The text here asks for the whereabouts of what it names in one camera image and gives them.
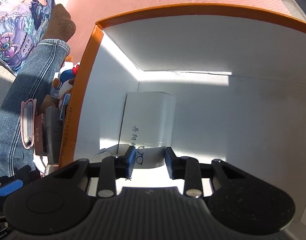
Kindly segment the dark red small box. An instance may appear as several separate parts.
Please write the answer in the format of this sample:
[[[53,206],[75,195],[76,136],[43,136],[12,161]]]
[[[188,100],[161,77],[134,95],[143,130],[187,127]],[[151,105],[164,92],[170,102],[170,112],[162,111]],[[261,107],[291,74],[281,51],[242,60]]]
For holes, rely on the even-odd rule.
[[[45,114],[40,114],[36,116],[34,125],[35,125],[35,133],[34,133],[35,154],[39,156],[47,156]]]

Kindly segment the brown cardboard box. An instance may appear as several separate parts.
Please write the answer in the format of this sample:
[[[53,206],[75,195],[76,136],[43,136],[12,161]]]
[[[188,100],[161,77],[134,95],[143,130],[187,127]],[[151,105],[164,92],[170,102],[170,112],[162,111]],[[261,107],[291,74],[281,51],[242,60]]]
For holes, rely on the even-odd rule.
[[[46,109],[50,106],[58,107],[59,99],[51,95],[46,95],[43,102],[41,103],[41,106],[39,107],[39,110],[37,111],[37,115],[45,114]]]

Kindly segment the donald duck plush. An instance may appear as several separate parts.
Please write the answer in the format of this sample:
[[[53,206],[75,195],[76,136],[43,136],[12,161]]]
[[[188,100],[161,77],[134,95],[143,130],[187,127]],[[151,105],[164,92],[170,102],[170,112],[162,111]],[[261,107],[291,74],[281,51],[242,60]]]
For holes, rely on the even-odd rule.
[[[77,76],[80,63],[73,63],[73,56],[68,55],[59,72],[55,73],[55,77],[52,82],[52,87],[55,89],[58,98],[61,99],[66,93],[71,93],[73,89],[73,83]]]

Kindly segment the pink notebook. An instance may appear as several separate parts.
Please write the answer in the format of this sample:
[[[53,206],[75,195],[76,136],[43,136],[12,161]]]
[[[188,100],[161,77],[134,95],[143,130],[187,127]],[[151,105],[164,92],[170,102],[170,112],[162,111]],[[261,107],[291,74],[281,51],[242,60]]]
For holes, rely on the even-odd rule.
[[[34,145],[36,102],[36,99],[28,99],[21,102],[21,140],[25,149],[30,149]]]

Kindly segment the black box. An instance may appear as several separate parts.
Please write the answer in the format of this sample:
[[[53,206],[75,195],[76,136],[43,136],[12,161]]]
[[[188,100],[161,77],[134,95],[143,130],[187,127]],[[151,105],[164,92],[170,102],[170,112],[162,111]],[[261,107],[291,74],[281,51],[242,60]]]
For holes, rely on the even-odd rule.
[[[59,110],[54,106],[46,109],[46,141],[47,157],[50,165],[59,163],[61,142],[62,142],[62,122],[59,120]]]

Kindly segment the orange storage box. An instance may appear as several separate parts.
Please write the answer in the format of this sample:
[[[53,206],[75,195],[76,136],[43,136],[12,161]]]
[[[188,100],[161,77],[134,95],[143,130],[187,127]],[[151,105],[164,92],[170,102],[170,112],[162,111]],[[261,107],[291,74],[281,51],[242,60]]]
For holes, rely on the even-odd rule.
[[[116,153],[129,92],[176,97],[171,147],[222,158],[306,205],[306,22],[263,9],[174,4],[98,20],[60,164]]]

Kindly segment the blue jeans leg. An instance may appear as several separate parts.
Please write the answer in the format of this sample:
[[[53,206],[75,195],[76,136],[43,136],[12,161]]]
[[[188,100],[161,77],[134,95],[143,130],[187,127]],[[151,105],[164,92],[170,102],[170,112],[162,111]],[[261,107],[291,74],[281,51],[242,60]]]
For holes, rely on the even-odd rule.
[[[60,39],[42,40],[28,57],[0,107],[0,177],[12,177],[25,166],[35,169],[35,111],[49,94],[69,45]]]

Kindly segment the brown sock foot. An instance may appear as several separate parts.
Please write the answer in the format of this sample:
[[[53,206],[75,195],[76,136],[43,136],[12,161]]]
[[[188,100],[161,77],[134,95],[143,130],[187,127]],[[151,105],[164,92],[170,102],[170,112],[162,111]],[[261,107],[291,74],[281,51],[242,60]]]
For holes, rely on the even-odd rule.
[[[52,15],[42,39],[59,39],[67,42],[75,31],[76,25],[72,21],[71,15],[62,4],[57,4],[52,10]]]

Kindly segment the anime print pillow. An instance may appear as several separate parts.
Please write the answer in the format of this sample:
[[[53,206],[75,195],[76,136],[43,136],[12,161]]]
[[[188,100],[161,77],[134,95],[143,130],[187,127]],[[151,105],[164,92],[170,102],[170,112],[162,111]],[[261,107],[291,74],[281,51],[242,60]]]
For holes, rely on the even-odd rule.
[[[0,63],[16,76],[43,37],[54,0],[0,0]]]

